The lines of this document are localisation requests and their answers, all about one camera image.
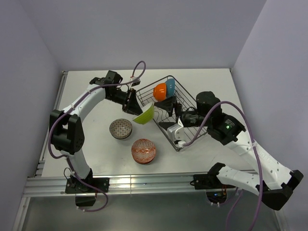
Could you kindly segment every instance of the wall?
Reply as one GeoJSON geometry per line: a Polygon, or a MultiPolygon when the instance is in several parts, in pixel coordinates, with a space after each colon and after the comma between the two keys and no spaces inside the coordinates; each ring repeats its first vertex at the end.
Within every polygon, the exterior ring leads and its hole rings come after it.
{"type": "Polygon", "coordinates": [[[268,0],[233,69],[257,140],[306,177],[284,207],[294,231],[308,226],[307,12],[307,0],[268,0]]]}
{"type": "Polygon", "coordinates": [[[62,69],[233,67],[266,0],[20,0],[62,69]]]}
{"type": "Polygon", "coordinates": [[[60,69],[20,2],[0,2],[0,226],[11,230],[34,174],[60,69]]]}

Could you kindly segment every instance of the table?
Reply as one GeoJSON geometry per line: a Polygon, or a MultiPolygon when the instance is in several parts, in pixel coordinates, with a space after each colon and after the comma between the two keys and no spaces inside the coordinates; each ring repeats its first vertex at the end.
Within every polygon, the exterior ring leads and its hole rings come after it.
{"type": "MultiPolygon", "coordinates": [[[[132,70],[117,70],[127,82],[132,70]]],[[[107,71],[69,71],[60,87],[57,105],[59,110],[72,103],[84,92],[94,77],[105,77],[107,71]]],[[[141,84],[134,87],[140,89],[162,77],[173,75],[193,96],[201,91],[212,91],[221,101],[228,100],[241,108],[229,69],[165,69],[146,70],[141,84]]],[[[243,119],[229,105],[222,105],[223,112],[243,119]]],[[[233,151],[205,135],[192,146],[176,152],[157,125],[151,121],[146,125],[133,123],[133,133],[126,140],[116,140],[109,133],[109,125],[117,118],[131,120],[132,115],[122,112],[121,105],[104,100],[99,103],[83,122],[85,143],[83,152],[93,174],[101,175],[139,175],[206,172],[216,162],[222,162],[238,170],[252,169],[233,151]],[[131,146],[137,139],[146,138],[156,145],[156,157],[147,164],[136,163],[131,155],[131,146]]],[[[53,159],[44,146],[45,165],[42,177],[61,177],[66,161],[53,159]]]]}

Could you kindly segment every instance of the gray floor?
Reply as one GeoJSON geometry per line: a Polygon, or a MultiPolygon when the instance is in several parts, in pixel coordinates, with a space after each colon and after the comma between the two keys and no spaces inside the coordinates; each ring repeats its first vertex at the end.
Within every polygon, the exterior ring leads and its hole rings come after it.
{"type": "MultiPolygon", "coordinates": [[[[247,230],[256,203],[255,195],[244,193],[231,216],[230,231],[247,230]]],[[[205,192],[114,195],[104,210],[83,213],[76,210],[74,197],[32,198],[23,230],[223,231],[232,204],[211,207],[205,192]]],[[[253,230],[278,231],[273,210],[262,206],[253,230]]]]}

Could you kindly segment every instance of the white arm segment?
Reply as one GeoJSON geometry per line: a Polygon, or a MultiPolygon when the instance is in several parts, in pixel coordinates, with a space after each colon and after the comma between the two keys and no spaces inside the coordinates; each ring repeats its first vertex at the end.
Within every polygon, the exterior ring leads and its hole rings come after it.
{"type": "Polygon", "coordinates": [[[239,170],[225,166],[221,168],[217,175],[218,180],[222,184],[235,185],[246,191],[250,191],[255,195],[259,195],[256,186],[259,185],[259,175],[241,172],[239,170]]]}
{"type": "MultiPolygon", "coordinates": [[[[72,106],[87,92],[89,92],[91,89],[98,87],[96,84],[89,84],[87,87],[87,90],[82,93],[81,96],[79,96],[71,105],[68,107],[64,108],[64,112],[67,112],[69,109],[72,108],[72,106]]],[[[86,118],[86,116],[89,114],[90,111],[103,99],[105,99],[106,94],[105,94],[105,89],[104,88],[99,88],[93,92],[91,92],[90,95],[88,95],[80,104],[77,108],[75,108],[70,114],[74,115],[76,114],[77,116],[80,117],[81,122],[86,118]]]]}
{"type": "Polygon", "coordinates": [[[80,149],[78,152],[74,153],[74,155],[71,155],[70,153],[67,153],[65,151],[60,151],[61,154],[67,155],[69,160],[71,161],[74,171],[78,174],[78,176],[81,179],[85,179],[87,175],[90,172],[90,167],[86,162],[85,156],[82,152],[82,149],[80,149]]]}
{"type": "MultiPolygon", "coordinates": [[[[89,92],[92,88],[97,87],[98,85],[90,84],[88,85],[87,90],[78,97],[70,106],[66,107],[64,109],[64,112],[67,112],[72,106],[86,93],[89,92]]],[[[81,122],[86,118],[86,116],[89,114],[89,112],[103,99],[105,99],[105,89],[99,88],[93,92],[91,92],[90,95],[88,95],[77,108],[75,108],[70,114],[71,115],[78,115],[81,119],[81,122]]],[[[82,152],[82,149],[80,149],[78,152],[74,153],[74,155],[70,155],[67,152],[61,151],[62,154],[65,154],[68,156],[69,160],[71,161],[75,172],[78,174],[78,176],[81,179],[84,179],[87,177],[87,175],[90,172],[90,167],[86,162],[85,156],[82,152]]]]}
{"type": "MultiPolygon", "coordinates": [[[[249,133],[242,131],[237,137],[237,142],[230,142],[226,147],[236,152],[242,157],[257,173],[259,173],[256,156],[250,141],[249,133]]],[[[287,184],[291,178],[291,170],[277,160],[274,159],[267,151],[265,151],[259,144],[256,144],[257,153],[260,158],[262,166],[263,180],[271,189],[281,189],[281,184],[287,184]]]]}

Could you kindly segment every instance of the bowl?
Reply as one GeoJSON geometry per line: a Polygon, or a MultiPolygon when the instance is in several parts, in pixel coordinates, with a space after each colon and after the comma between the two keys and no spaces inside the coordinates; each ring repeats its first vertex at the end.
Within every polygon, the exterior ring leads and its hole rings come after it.
{"type": "Polygon", "coordinates": [[[142,111],[140,115],[133,117],[133,121],[137,124],[146,124],[154,118],[154,104],[148,103],[142,111]]]}
{"type": "Polygon", "coordinates": [[[145,165],[156,156],[156,148],[150,140],[139,139],[133,143],[131,154],[137,163],[145,165]]]}
{"type": "Polygon", "coordinates": [[[166,98],[174,96],[174,93],[175,93],[175,80],[173,78],[170,78],[165,83],[166,83],[166,87],[167,87],[166,98]]]}
{"type": "Polygon", "coordinates": [[[153,96],[157,101],[162,101],[166,98],[167,86],[166,83],[158,84],[153,90],[153,96]]]}
{"type": "Polygon", "coordinates": [[[111,135],[118,140],[126,139],[131,135],[132,130],[133,125],[127,119],[116,119],[109,126],[111,135]]]}

